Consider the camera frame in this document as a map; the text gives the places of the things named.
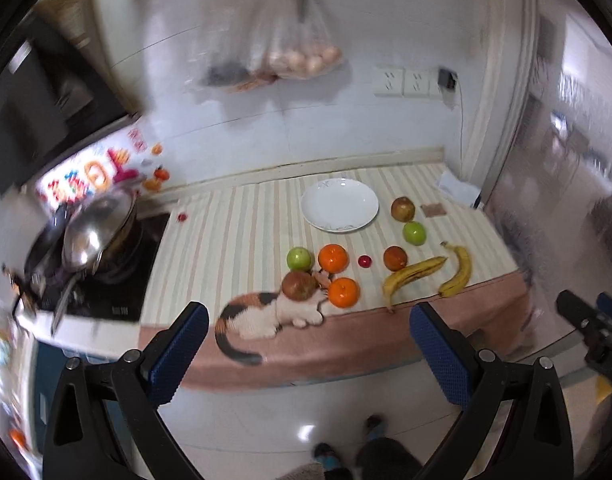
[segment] tile floor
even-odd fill
[[[564,390],[574,450],[580,453],[595,406],[595,377]],[[473,464],[481,471],[508,414],[509,403]],[[160,413],[184,453],[207,480],[272,480],[310,462],[320,441],[352,464],[361,446],[363,420],[383,413],[387,436],[427,461],[456,420],[425,362],[331,383],[237,394],[180,389]],[[151,478],[144,464],[137,472]]]

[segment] white plate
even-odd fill
[[[380,203],[375,192],[356,180],[330,178],[310,186],[302,195],[302,214],[322,231],[347,233],[369,224]]]

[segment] toy cat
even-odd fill
[[[330,279],[313,273],[320,286],[327,288]],[[234,298],[222,311],[215,324],[215,341],[222,353],[243,365],[256,366],[263,361],[260,354],[243,352],[233,348],[228,333],[236,333],[242,339],[275,337],[277,331],[292,324],[297,328],[320,325],[324,317],[319,311],[326,301],[326,290],[318,288],[306,301],[293,301],[281,292],[258,292]]]

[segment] yellow banana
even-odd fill
[[[423,278],[425,276],[430,276],[434,272],[437,272],[442,268],[444,263],[448,258],[444,256],[436,256],[435,258],[429,258],[424,260],[423,262],[417,262],[416,264],[409,265],[404,267],[403,269],[397,270],[392,273],[388,278],[384,280],[384,284],[382,285],[382,292],[384,293],[384,298],[386,299],[386,306],[389,311],[395,312],[392,303],[391,297],[395,293],[396,290],[406,285],[407,283],[414,282],[419,278]]]
[[[448,298],[461,292],[468,285],[468,280],[470,280],[470,275],[472,274],[472,263],[466,247],[451,245],[448,242],[442,242],[442,245],[449,251],[457,254],[457,261],[460,264],[457,273],[439,287],[439,295],[442,298]]]

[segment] plastic bag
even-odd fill
[[[257,73],[310,79],[342,62],[315,0],[270,0],[259,13],[251,42]]]
[[[200,87],[235,87],[251,81],[250,27],[257,0],[201,0],[190,63]]]

